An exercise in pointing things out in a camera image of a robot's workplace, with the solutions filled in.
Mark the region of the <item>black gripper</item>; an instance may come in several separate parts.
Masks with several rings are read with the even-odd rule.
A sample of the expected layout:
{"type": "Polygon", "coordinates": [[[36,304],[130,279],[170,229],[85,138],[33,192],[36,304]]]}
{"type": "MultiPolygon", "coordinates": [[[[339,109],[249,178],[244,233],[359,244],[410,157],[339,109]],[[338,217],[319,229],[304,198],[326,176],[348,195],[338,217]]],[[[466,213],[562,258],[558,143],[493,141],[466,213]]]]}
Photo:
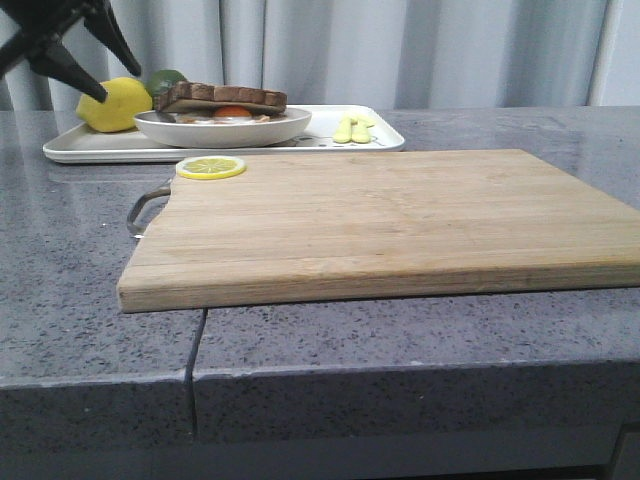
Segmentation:
{"type": "Polygon", "coordinates": [[[2,1],[1,11],[18,26],[1,46],[2,76],[26,60],[36,74],[58,80],[103,103],[108,95],[106,89],[62,44],[66,32],[83,18],[85,28],[130,74],[142,74],[109,1],[2,1]]]}

